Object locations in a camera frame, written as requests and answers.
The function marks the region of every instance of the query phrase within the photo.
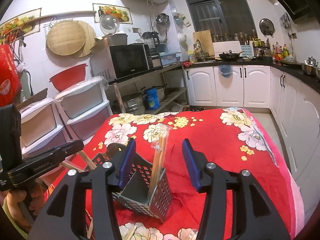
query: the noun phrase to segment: human hand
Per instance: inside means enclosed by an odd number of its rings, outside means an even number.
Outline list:
[[[29,193],[32,197],[32,201],[30,203],[29,209],[33,210],[33,214],[37,216],[41,209],[44,206],[44,195],[43,189],[40,184],[36,183],[30,190]],[[13,221],[26,233],[29,233],[31,229],[31,225],[23,216],[20,207],[18,205],[19,202],[24,201],[27,193],[24,190],[10,190],[7,195],[7,205],[9,213],[13,219]]]

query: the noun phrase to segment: window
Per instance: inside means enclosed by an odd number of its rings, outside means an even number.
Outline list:
[[[187,0],[196,31],[210,30],[211,36],[252,34],[255,25],[246,0]]]

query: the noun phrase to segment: red bag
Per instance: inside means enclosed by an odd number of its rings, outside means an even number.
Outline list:
[[[9,45],[0,45],[0,106],[11,103],[21,83]]]

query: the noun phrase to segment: teapot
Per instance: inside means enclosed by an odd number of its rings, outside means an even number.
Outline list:
[[[304,62],[306,63],[306,65],[318,67],[318,62],[312,56],[308,60],[305,60]]]

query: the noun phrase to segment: tile floor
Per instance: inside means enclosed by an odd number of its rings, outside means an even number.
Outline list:
[[[271,137],[273,142],[276,144],[278,149],[280,150],[282,156],[283,156],[283,149],[280,143],[280,138],[278,135],[278,132],[276,130],[276,127],[273,123],[272,117],[270,114],[257,114],[257,113],[252,113],[252,115],[258,119],[258,121],[261,123],[263,128],[267,131],[268,135]]]

